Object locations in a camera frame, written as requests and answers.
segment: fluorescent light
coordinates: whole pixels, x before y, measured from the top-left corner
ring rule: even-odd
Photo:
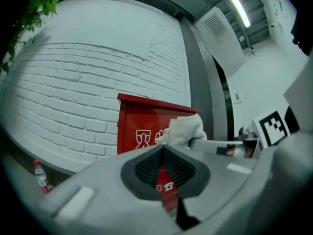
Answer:
[[[246,12],[243,8],[243,6],[241,5],[241,3],[239,2],[239,0],[231,0],[233,2],[233,4],[235,5],[236,9],[238,10],[241,18],[244,21],[245,27],[248,28],[251,26],[248,16],[246,15]]]

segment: black vent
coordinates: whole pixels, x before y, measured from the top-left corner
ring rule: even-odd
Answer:
[[[218,38],[219,36],[223,35],[225,32],[227,32],[226,27],[222,23],[222,21],[216,16],[216,14],[213,14],[208,20],[204,22],[206,26],[209,27],[209,29],[212,31],[212,33]]]
[[[138,198],[161,200],[156,186],[162,166],[178,188],[180,198],[199,195],[209,181],[210,173],[205,164],[161,145],[127,161],[122,167],[121,178]]]

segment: air vent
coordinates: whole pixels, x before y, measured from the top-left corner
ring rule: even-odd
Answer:
[[[226,40],[228,36],[227,29],[215,13],[203,23],[213,33],[219,44]]]
[[[243,50],[229,21],[219,8],[212,8],[195,23],[199,33],[226,78],[234,74],[245,62]]]

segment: leaves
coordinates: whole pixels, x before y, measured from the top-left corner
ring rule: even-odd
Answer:
[[[9,63],[13,62],[15,57],[15,47],[17,43],[25,46],[26,42],[20,42],[22,34],[27,30],[34,32],[36,27],[41,27],[43,23],[43,16],[56,14],[56,5],[59,0],[31,0],[28,6],[24,9],[22,16],[12,25],[16,34],[10,41],[6,48],[10,58],[8,62],[2,63],[0,69],[8,72]],[[32,38],[31,43],[35,42],[35,37]]]
[[[1,65],[1,68],[6,72],[9,73],[9,63],[5,62]]]

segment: floor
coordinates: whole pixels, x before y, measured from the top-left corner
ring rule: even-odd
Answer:
[[[34,175],[22,167],[10,154],[1,154],[1,163],[20,200],[29,206],[37,205],[44,197]]]

